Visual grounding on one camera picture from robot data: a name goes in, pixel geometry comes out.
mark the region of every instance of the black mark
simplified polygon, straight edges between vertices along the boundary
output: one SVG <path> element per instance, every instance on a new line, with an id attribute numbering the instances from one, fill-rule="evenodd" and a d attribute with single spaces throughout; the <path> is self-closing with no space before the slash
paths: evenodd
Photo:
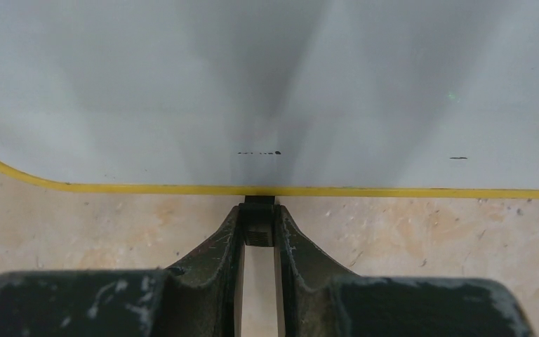
<path id="1" fill-rule="evenodd" d="M 357 255 L 357 257 L 354 258 L 354 260 L 352 260 L 352 262 L 348 265 L 348 267 L 352 267 L 353 265 L 355 265 L 357 263 L 357 260 L 362 256 L 363 253 L 364 251 L 361 251 L 359 255 Z"/>
<path id="2" fill-rule="evenodd" d="M 237 152 L 237 154 L 282 154 L 282 152 Z"/>
<path id="3" fill-rule="evenodd" d="M 482 237 L 484 236 L 484 233 L 486 232 L 486 230 L 483 230 L 482 233 L 478 234 L 477 237 L 478 237 L 478 241 L 480 241 L 480 239 L 482 239 Z"/>

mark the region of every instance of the floor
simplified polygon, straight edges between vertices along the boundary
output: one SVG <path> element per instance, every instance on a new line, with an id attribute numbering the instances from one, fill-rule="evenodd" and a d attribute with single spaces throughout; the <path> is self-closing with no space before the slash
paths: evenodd
<path id="1" fill-rule="evenodd" d="M 167 266 L 241 197 L 75 194 L 0 174 L 0 272 Z M 488 277 L 539 335 L 539 200 L 282 197 L 301 230 L 362 275 Z M 243 336 L 276 336 L 272 251 L 246 249 Z"/>

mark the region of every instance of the yellow edge banding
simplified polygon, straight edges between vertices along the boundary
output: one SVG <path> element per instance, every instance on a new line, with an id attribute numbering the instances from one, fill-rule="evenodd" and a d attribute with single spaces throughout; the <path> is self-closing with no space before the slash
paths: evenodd
<path id="1" fill-rule="evenodd" d="M 218 195 L 276 195 L 307 197 L 431 197 L 431 198 L 515 198 L 539 199 L 539 190 L 459 190 L 452 188 L 373 187 L 257 187 L 200 185 L 109 185 L 61 183 L 32 176 L 0 161 L 0 172 L 33 185 L 68 192 L 166 193 Z"/>

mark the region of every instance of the white board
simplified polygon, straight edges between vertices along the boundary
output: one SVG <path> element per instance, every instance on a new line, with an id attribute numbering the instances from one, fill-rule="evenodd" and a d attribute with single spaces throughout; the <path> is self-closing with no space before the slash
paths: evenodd
<path id="1" fill-rule="evenodd" d="M 539 0 L 0 0 L 0 161 L 66 183 L 539 190 Z"/>

